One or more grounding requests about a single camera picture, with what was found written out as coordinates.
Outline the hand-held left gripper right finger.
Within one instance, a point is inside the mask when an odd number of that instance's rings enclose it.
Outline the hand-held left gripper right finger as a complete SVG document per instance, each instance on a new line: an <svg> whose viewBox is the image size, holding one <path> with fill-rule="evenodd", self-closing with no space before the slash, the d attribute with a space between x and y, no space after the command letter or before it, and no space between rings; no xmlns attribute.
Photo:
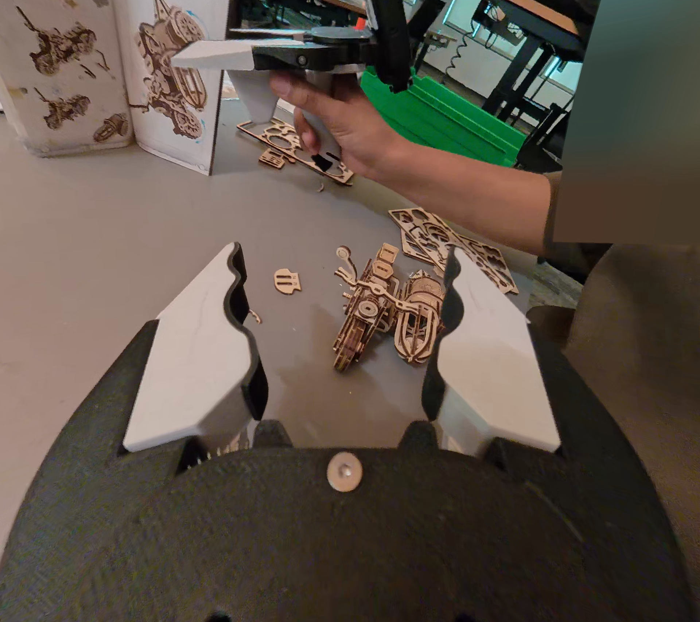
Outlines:
<svg viewBox="0 0 700 622"><path fill-rule="evenodd" d="M461 249L450 250L444 281L444 327L421 393L438 447L481 458L499 438L556 452L561 439L525 315Z"/></svg>

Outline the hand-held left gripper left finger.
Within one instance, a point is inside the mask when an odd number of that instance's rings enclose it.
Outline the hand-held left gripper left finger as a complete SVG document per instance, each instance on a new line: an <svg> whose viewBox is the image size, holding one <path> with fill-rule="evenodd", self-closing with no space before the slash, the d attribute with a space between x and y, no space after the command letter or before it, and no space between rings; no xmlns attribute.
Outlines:
<svg viewBox="0 0 700 622"><path fill-rule="evenodd" d="M243 250L226 245L157 317L123 447L141 452L196 438L205 453L232 451L262 420L268 382L256 339Z"/></svg>

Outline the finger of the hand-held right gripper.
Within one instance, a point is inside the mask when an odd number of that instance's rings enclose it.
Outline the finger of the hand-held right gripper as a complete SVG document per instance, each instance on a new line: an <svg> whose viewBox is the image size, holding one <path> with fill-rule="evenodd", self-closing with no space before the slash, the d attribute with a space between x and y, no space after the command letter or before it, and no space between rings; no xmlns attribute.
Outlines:
<svg viewBox="0 0 700 622"><path fill-rule="evenodd" d="M285 39L199 40L173 55L170 66L227 72L250 120L266 124L274 116L278 97L269 85L269 69L255 67L253 50L283 44Z"/></svg>
<svg viewBox="0 0 700 622"><path fill-rule="evenodd" d="M301 28L230 28L227 40L304 40L306 31Z"/></svg>

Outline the wooden motorcycle sidecar model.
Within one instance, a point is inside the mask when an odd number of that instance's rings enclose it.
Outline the wooden motorcycle sidecar model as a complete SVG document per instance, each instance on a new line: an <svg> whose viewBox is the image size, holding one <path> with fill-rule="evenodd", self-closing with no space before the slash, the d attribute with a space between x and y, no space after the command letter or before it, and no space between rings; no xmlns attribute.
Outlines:
<svg viewBox="0 0 700 622"><path fill-rule="evenodd" d="M394 271L398 248L384 243L358 273L351 250L336 250L343 263L335 270L350 288L344 293L345 321L333 344L334 369L344 372L358 362L377 333L393 334L394 347L408 364L425 364L442 330L444 288L425 271L401 283Z"/></svg>

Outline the person's right forearm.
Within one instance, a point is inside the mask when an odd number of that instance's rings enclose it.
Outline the person's right forearm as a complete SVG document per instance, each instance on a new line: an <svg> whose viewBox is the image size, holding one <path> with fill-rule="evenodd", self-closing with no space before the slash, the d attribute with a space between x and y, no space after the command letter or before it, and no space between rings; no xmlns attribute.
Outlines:
<svg viewBox="0 0 700 622"><path fill-rule="evenodd" d="M538 257L545 254L552 185L542 174L400 140L380 158L373 176L470 232Z"/></svg>

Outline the grey desk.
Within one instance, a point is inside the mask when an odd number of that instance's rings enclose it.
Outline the grey desk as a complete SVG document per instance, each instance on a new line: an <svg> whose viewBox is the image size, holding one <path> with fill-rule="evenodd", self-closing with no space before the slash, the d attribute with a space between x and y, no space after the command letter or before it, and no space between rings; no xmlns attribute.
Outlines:
<svg viewBox="0 0 700 622"><path fill-rule="evenodd" d="M1 122L1 447L11 461L38 464L136 331L235 241L262 318L246 325L267 418L299 446L394 446L424 417L424 370L392 338L333 368L345 289L336 249L350 247L361 270L383 242L399 245L388 210L405 201L363 178L347 187L300 163L260 164L243 120L238 101L223 102L210 176L135 147L37 158ZM275 289L280 268L299 274L301 292Z"/></svg>

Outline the person's right hand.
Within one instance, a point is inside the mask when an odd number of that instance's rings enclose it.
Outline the person's right hand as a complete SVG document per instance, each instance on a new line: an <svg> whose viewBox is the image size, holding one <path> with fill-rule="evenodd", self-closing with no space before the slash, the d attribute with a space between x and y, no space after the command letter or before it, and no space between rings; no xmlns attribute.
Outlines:
<svg viewBox="0 0 700 622"><path fill-rule="evenodd" d="M333 75L330 92L289 72L271 72L271 90L294 106L294 128L302 147L321 153L320 135L308 116L320 119L337 141L346 166L361 177L384 183L395 165L402 140L364 94L356 75Z"/></svg>

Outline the white box large motorcycle print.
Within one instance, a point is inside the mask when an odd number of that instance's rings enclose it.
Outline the white box large motorcycle print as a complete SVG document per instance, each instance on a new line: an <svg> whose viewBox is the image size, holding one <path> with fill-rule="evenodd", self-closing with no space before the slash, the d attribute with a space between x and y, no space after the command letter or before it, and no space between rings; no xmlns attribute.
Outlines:
<svg viewBox="0 0 700 622"><path fill-rule="evenodd" d="M136 144L210 175L222 73L173 67L198 40L222 40L230 0L111 0Z"/></svg>

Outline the wooden puzzle sheet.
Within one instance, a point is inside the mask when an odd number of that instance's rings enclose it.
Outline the wooden puzzle sheet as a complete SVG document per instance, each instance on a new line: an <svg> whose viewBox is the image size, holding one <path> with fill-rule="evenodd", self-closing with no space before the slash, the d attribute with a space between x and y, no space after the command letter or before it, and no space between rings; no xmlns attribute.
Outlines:
<svg viewBox="0 0 700 622"><path fill-rule="evenodd" d="M436 270L444 272L452 248L467 252L466 246L449 226L421 207L391 209L388 215L412 247L419 250Z"/></svg>
<svg viewBox="0 0 700 622"><path fill-rule="evenodd" d="M446 241L440 242L440 247L444 252L444 256L447 256L449 248L457 248L465 252L468 258L503 294L520 293L501 250L459 234L448 236Z"/></svg>
<svg viewBox="0 0 700 622"><path fill-rule="evenodd" d="M284 154L286 163L300 163L339 185L347 187L353 185L354 173L340 162L331 161L328 171L323 171L311 155L302 148L293 125L282 119L272 117L270 121L261 124L248 120L237 124L236 128L246 137L262 145L263 151L272 148Z"/></svg>

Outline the person's brown clothing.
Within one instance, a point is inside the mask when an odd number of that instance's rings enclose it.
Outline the person's brown clothing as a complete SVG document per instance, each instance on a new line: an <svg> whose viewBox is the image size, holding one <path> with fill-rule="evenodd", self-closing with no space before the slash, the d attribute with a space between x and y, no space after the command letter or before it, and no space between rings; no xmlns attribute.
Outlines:
<svg viewBox="0 0 700 622"><path fill-rule="evenodd" d="M699 613L699 245L545 242L585 273L564 355L631 442L669 515Z"/></svg>

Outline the green plastic bin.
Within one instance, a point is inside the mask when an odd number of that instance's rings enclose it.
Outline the green plastic bin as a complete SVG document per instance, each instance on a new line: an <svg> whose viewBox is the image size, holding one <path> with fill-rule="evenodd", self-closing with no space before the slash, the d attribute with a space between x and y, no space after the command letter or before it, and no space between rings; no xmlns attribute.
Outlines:
<svg viewBox="0 0 700 622"><path fill-rule="evenodd" d="M394 93L367 69L360 85L385 122L418 145L511 168L525 135L430 77Z"/></svg>

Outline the white box small motorcycle prints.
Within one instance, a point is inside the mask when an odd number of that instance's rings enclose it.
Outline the white box small motorcycle prints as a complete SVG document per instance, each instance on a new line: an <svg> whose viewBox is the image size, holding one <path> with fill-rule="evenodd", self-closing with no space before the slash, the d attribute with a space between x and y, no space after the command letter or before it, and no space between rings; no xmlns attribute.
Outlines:
<svg viewBox="0 0 700 622"><path fill-rule="evenodd" d="M1 106L37 156L134 140L111 0L1 0Z"/></svg>

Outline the wooden desk black frame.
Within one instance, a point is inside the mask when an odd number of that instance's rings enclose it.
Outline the wooden desk black frame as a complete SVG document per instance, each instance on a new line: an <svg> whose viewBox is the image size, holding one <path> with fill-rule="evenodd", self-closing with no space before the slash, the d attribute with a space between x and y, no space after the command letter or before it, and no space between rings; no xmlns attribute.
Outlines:
<svg viewBox="0 0 700 622"><path fill-rule="evenodd" d="M526 93L553 58L582 63L585 48L575 23L535 0L483 0L482 4L502 9L525 37L483 109L501 121L507 121L515 110L531 117L542 114Z"/></svg>

